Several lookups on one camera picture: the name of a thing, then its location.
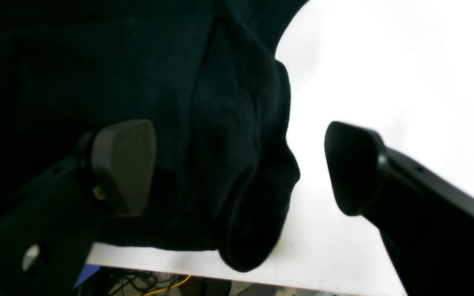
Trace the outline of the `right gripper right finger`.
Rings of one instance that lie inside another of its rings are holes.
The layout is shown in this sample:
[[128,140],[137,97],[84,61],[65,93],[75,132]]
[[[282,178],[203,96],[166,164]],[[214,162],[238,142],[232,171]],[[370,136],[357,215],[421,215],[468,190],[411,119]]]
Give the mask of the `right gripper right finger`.
[[409,296],[474,296],[474,197],[371,129],[332,122],[324,151],[337,206],[378,228]]

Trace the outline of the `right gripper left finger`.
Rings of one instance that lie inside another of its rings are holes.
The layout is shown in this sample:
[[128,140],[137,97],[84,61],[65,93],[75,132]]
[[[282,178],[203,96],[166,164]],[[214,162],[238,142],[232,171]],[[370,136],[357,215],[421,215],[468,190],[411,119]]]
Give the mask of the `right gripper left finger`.
[[145,210],[156,143],[147,119],[104,126],[15,191],[0,216],[0,296],[70,295],[107,218]]

